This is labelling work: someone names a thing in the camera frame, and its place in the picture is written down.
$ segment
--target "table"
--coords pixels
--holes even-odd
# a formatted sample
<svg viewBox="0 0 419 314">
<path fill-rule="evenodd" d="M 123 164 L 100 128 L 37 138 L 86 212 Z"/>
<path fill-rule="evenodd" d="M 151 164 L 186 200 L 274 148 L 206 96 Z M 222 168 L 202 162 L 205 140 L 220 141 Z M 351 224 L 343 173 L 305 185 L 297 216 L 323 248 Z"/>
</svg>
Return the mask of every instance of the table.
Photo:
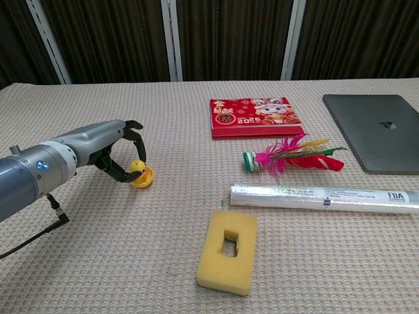
<svg viewBox="0 0 419 314">
<path fill-rule="evenodd" d="M 350 150 L 340 173 L 247 174 L 242 153 L 271 139 L 211 139 L 211 98 L 287 96 L 310 138 L 344 145 L 323 94 L 399 94 L 419 110 L 419 78 L 160 82 L 0 91 L 0 156 L 93 122 L 135 119 L 155 170 L 136 190 L 95 167 L 54 191 L 70 223 L 0 261 L 1 313 L 417 313 L 419 216 L 231 207 L 258 218 L 248 297 L 197 285 L 211 213 L 231 183 L 419 190 L 419 177 L 369 175 Z M 128 167 L 131 143 L 113 158 Z M 0 252 L 56 217 L 45 199 L 0 223 Z"/>
</svg>

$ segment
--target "robotic hand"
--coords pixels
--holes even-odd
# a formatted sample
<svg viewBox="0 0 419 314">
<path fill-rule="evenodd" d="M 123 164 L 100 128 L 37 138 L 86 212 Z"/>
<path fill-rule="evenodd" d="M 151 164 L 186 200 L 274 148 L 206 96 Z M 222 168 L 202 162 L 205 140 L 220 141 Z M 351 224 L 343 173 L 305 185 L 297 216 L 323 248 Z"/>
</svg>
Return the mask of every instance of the robotic hand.
<svg viewBox="0 0 419 314">
<path fill-rule="evenodd" d="M 53 205 L 49 192 L 74 177 L 78 167 L 95 165 L 116 181 L 136 180 L 141 172 L 125 172 L 111 159 L 111 149 L 121 138 L 133 141 L 139 159 L 145 162 L 141 136 L 132 130 L 142 128 L 133 120 L 112 120 L 75 129 L 23 151 L 17 145 L 11 147 L 12 155 L 0 159 L 0 222 L 42 196 Z"/>
</svg>

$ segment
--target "red feather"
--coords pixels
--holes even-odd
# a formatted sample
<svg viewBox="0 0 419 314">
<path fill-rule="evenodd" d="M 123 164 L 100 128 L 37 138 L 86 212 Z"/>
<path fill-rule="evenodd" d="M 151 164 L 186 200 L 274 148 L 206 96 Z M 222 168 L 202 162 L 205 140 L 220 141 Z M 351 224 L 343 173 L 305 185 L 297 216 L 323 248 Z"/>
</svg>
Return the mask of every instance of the red feather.
<svg viewBox="0 0 419 314">
<path fill-rule="evenodd" d="M 324 155 L 313 155 L 306 157 L 285 158 L 288 164 L 302 168 L 318 168 L 339 171 L 345 166 L 340 160 Z"/>
</svg>

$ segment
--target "plastic wrap roll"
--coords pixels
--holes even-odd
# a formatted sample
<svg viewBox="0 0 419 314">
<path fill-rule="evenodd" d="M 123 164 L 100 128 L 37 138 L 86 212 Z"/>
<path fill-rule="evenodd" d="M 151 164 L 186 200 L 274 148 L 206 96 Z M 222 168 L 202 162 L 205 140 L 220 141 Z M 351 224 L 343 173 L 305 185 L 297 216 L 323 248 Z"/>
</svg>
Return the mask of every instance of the plastic wrap roll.
<svg viewBox="0 0 419 314">
<path fill-rule="evenodd" d="M 419 213 L 419 194 L 411 191 L 234 184 L 231 205 Z"/>
</svg>

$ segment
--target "dark curtain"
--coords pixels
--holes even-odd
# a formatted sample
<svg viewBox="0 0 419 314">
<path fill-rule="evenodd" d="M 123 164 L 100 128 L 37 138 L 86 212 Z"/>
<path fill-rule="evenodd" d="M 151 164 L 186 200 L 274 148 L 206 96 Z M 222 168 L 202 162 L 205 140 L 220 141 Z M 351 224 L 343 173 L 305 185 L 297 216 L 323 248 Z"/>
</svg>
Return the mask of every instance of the dark curtain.
<svg viewBox="0 0 419 314">
<path fill-rule="evenodd" d="M 41 3 L 73 83 L 170 80 L 160 1 Z"/>
<path fill-rule="evenodd" d="M 0 34 L 0 89 L 60 83 L 26 1 L 0 1 Z"/>
<path fill-rule="evenodd" d="M 177 0 L 183 80 L 279 80 L 292 0 Z"/>
<path fill-rule="evenodd" d="M 419 1 L 307 1 L 294 80 L 402 77 L 419 77 Z"/>
</svg>

